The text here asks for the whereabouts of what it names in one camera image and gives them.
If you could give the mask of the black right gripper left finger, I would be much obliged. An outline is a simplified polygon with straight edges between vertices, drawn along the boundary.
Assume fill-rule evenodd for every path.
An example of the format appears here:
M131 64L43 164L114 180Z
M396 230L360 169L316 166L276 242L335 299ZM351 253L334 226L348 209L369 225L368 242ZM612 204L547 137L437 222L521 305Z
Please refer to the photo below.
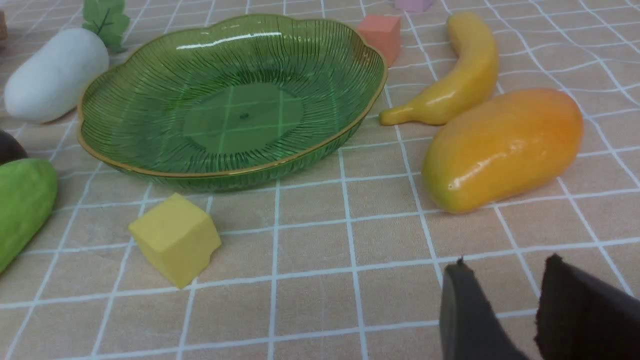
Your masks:
M473 269L460 257L446 265L439 307L444 360L526 360L498 321Z

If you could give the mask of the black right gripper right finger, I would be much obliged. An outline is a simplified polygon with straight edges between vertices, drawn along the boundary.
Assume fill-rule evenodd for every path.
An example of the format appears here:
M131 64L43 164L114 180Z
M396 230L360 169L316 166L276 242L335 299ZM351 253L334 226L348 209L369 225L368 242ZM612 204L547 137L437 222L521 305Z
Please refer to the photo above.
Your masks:
M545 261L535 326L544 360L640 357L639 300L558 254Z

